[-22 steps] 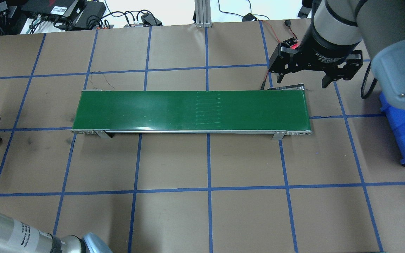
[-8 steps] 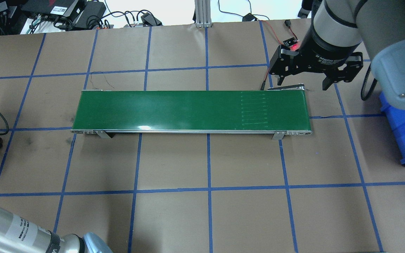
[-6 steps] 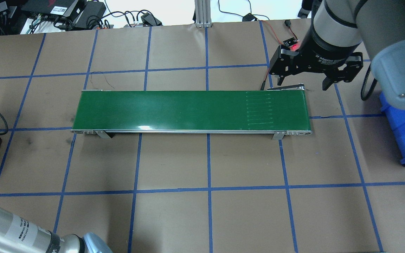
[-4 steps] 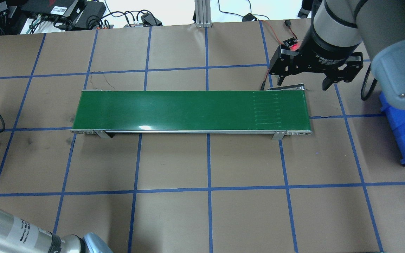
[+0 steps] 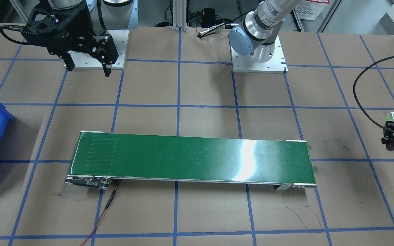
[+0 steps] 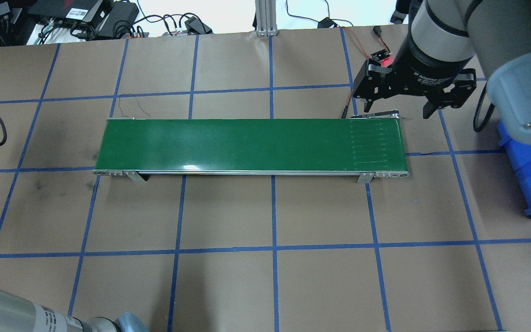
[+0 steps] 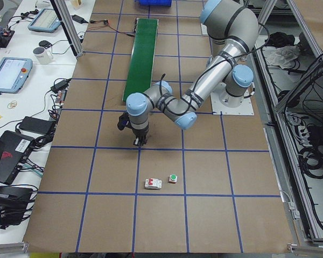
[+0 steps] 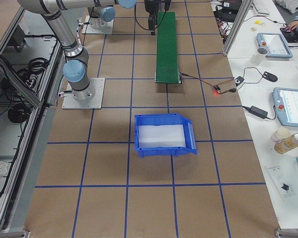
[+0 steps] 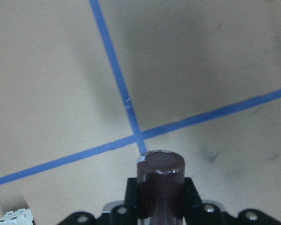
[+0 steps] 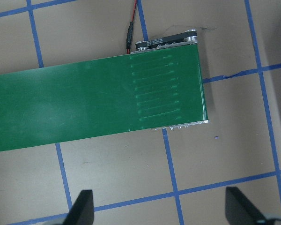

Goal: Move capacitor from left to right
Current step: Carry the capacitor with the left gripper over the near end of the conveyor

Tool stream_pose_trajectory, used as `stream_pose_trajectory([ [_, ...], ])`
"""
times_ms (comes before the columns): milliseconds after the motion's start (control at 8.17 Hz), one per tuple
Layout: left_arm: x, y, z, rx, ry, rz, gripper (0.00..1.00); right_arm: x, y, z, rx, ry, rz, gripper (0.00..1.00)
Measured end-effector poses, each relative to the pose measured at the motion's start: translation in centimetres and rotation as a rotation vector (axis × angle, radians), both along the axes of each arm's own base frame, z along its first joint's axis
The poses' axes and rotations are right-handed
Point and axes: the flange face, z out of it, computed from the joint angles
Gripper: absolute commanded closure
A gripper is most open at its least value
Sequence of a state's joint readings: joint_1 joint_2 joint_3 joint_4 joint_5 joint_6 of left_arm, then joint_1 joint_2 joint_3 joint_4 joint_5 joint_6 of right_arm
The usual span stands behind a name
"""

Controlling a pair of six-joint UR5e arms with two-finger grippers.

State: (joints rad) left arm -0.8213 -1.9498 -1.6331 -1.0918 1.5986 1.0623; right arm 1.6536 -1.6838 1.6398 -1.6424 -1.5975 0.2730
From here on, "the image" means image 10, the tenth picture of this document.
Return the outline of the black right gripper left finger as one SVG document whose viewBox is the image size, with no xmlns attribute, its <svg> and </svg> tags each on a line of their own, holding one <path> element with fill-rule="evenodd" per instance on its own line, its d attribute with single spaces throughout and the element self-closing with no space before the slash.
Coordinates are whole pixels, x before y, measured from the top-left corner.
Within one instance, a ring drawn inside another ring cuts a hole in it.
<svg viewBox="0 0 281 225">
<path fill-rule="evenodd" d="M 94 200 L 92 190 L 82 190 L 65 218 L 64 225 L 92 225 Z"/>
</svg>

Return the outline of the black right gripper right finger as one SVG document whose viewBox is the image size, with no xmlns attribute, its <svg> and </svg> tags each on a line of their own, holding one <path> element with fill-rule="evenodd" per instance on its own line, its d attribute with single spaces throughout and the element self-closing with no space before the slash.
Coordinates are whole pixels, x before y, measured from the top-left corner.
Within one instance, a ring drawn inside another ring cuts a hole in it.
<svg viewBox="0 0 281 225">
<path fill-rule="evenodd" d="M 230 225 L 266 225 L 265 216 L 237 187 L 226 187 L 225 217 Z"/>
</svg>

